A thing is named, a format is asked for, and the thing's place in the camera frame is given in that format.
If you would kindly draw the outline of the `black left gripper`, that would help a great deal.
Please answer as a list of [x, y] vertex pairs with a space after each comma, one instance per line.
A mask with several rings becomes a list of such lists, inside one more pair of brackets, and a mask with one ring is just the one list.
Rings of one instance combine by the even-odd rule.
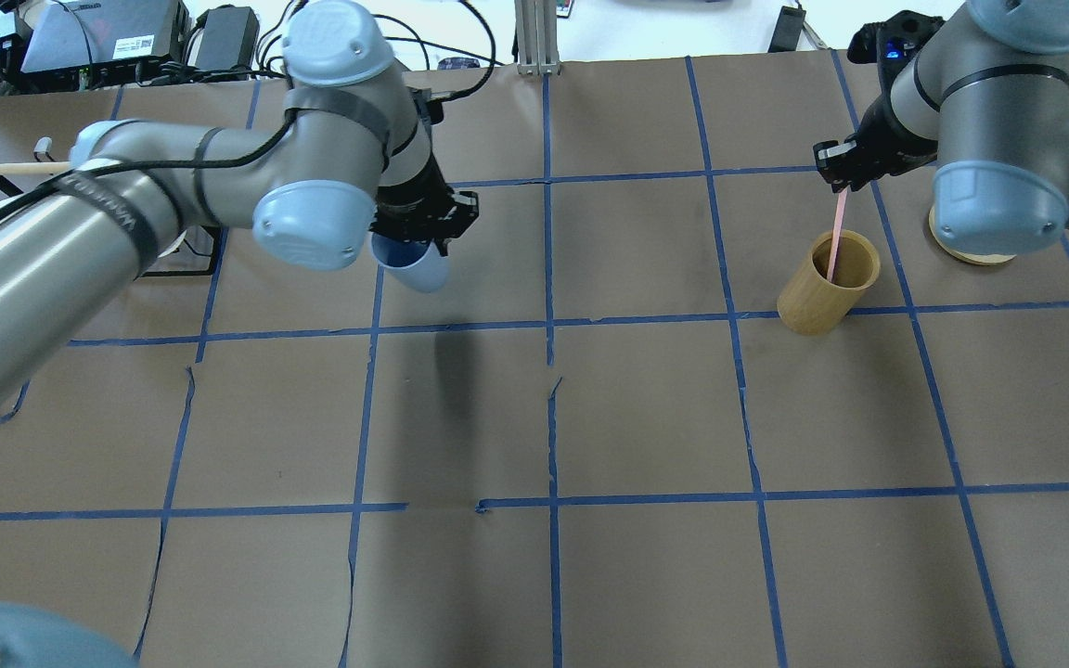
[[450, 186], [434, 157], [431, 128], [441, 122], [441, 102], [431, 100], [429, 89], [407, 92], [416, 125], [382, 174], [369, 231], [396, 240], [432, 240], [437, 252], [448, 257], [450, 240], [461, 238], [478, 220], [479, 195]]

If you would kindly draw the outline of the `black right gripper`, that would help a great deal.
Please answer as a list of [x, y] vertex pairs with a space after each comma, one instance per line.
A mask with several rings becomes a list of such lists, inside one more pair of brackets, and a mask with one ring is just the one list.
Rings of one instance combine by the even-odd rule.
[[854, 193], [874, 178], [900, 176], [938, 158], [938, 141], [909, 130], [898, 120], [892, 92], [902, 73], [912, 73], [917, 55], [946, 19], [899, 11], [890, 19], [861, 26], [847, 50], [849, 62], [874, 64], [880, 93], [845, 141], [818, 141], [814, 164], [832, 193]]

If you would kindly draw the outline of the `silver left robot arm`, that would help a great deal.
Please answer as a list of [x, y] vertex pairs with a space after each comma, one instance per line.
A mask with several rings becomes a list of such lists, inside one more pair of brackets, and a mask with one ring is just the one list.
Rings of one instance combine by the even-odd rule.
[[372, 13], [306, 1], [286, 26], [291, 87], [275, 133], [117, 120], [86, 126], [71, 167], [0, 207], [0, 405], [191, 226], [251, 231], [281, 262], [379, 265], [423, 290], [479, 215], [433, 155], [423, 90]]

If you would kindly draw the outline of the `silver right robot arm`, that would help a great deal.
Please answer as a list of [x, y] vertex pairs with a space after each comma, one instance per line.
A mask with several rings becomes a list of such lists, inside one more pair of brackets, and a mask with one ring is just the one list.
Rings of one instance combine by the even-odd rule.
[[967, 1], [865, 24], [850, 62], [880, 93], [843, 141], [814, 145], [834, 191], [926, 164], [934, 235], [972, 255], [1044, 250], [1069, 231], [1069, 1]]

